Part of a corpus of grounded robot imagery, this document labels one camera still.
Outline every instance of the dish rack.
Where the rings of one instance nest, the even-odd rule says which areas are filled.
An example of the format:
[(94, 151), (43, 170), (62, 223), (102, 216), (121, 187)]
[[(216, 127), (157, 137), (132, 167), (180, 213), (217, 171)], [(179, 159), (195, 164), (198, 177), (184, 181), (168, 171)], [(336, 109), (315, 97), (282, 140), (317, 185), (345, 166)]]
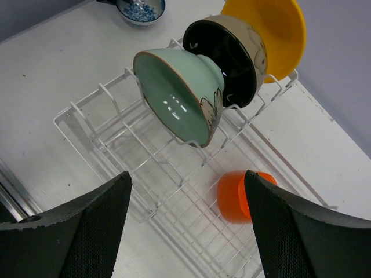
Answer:
[[(182, 49), (171, 39), (170, 48)], [(224, 108), (206, 148), (175, 137), (144, 101), (131, 69), (61, 111), (54, 123), (106, 182), (127, 170), (133, 178), (131, 215), (149, 222), (198, 277), (263, 275), (252, 224), (228, 223), (216, 200), (219, 178), (233, 170), (272, 174), (280, 187), (330, 207), (252, 123), (294, 86), (264, 85), (241, 109)]]

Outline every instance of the orange plastic cup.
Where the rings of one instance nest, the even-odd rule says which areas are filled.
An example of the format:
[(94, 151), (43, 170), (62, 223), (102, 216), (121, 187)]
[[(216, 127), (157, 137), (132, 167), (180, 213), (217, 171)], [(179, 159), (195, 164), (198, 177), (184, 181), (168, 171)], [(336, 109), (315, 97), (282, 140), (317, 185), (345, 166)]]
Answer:
[[(277, 185), (271, 175), (256, 172), (262, 178)], [(218, 182), (217, 201), (222, 216), (230, 223), (247, 223), (251, 215), (245, 191), (246, 171), (233, 171), (226, 173)]]

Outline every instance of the yellow bowl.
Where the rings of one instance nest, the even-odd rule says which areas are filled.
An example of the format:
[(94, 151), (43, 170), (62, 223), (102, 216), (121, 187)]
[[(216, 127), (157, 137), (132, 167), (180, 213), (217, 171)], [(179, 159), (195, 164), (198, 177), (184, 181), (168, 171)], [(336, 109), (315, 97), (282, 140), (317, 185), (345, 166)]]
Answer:
[(221, 14), (245, 20), (259, 33), (267, 49), (267, 74), (281, 80), (300, 62), (307, 30), (295, 0), (227, 0)]

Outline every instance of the white countertop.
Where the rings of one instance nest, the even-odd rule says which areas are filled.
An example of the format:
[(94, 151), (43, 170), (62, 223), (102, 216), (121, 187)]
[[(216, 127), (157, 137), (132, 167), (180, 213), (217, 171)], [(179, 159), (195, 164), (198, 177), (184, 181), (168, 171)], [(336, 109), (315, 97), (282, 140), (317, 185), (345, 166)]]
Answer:
[[(114, 6), (91, 2), (0, 44), (0, 157), (43, 210), (101, 184), (55, 128), (57, 113), (130, 67), (139, 50), (164, 47), (194, 20), (218, 14), (224, 1), (166, 4), (163, 20), (145, 30), (128, 26)], [(371, 219), (371, 160), (300, 83), (255, 125), (329, 204)], [(114, 277), (191, 277), (130, 216), (117, 261)]]

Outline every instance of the bowl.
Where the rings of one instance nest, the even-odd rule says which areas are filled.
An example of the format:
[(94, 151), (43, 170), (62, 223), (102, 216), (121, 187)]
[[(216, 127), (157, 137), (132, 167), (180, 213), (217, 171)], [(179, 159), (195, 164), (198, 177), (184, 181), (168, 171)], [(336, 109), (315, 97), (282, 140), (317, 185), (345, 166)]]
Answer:
[(184, 33), (183, 48), (208, 56), (220, 67), (225, 81), (225, 107), (247, 106), (264, 82), (264, 42), (243, 20), (225, 15), (198, 20)]
[[(262, 178), (277, 185), (276, 180), (265, 172), (256, 172)], [(246, 171), (232, 171), (224, 174), (217, 188), (217, 202), (220, 213), (230, 223), (248, 223), (251, 215), (245, 190)]]
[[(227, 0), (222, 14), (251, 24), (267, 47), (267, 74), (278, 80), (288, 76), (304, 54), (305, 19), (295, 0)], [(273, 82), (267, 78), (265, 83)]]
[(128, 2), (117, 0), (116, 7), (125, 21), (135, 27), (152, 26), (165, 11), (165, 0), (132, 0)]
[(224, 79), (218, 66), (203, 55), (154, 49), (137, 53), (133, 68), (160, 121), (184, 142), (207, 146), (223, 110)]

